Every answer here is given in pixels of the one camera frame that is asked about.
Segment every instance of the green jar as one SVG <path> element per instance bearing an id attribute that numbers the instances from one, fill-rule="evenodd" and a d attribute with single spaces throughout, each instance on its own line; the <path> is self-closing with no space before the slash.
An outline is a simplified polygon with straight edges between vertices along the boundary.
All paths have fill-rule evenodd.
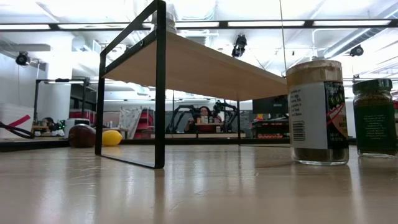
<path id="1" fill-rule="evenodd" d="M 360 156 L 396 157 L 397 134 L 390 79 L 353 85 L 356 143 Z"/>

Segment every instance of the security camera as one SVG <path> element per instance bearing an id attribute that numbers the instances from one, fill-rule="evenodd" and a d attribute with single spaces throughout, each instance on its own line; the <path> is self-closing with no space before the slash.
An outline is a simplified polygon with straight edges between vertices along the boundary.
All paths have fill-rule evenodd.
<path id="1" fill-rule="evenodd" d="M 248 44 L 244 34 L 239 34 L 238 38 L 236 39 L 234 49 L 232 50 L 232 57 L 242 57 L 245 49 L 244 47 Z"/>
<path id="2" fill-rule="evenodd" d="M 28 57 L 27 52 L 19 52 L 15 62 L 20 66 L 26 66 L 30 64 L 30 57 Z"/>
<path id="3" fill-rule="evenodd" d="M 363 48 L 361 45 L 358 45 L 354 47 L 353 49 L 350 50 L 349 55 L 354 57 L 354 56 L 361 56 L 363 54 Z"/>

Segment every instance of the bottle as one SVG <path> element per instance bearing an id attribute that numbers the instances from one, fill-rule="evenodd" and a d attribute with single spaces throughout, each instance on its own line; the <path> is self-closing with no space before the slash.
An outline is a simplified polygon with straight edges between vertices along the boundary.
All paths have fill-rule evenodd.
<path id="1" fill-rule="evenodd" d="M 368 80 L 353 85 L 358 155 L 397 157 L 397 134 L 390 79 Z"/>
<path id="2" fill-rule="evenodd" d="M 348 162 L 348 132 L 341 63 L 317 60 L 287 70 L 293 160 L 310 165 Z"/>

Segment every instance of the computer screen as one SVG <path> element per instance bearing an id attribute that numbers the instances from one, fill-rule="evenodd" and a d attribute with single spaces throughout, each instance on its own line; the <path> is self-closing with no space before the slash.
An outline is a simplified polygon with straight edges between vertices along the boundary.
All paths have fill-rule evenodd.
<path id="1" fill-rule="evenodd" d="M 253 100 L 252 108 L 254 114 L 287 114 L 287 95 Z"/>

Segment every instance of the white label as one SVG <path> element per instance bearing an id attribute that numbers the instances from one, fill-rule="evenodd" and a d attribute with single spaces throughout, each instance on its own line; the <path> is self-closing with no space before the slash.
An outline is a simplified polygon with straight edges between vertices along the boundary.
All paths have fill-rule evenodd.
<path id="1" fill-rule="evenodd" d="M 292 146 L 328 149 L 325 84 L 295 86 L 289 93 L 289 115 Z"/>

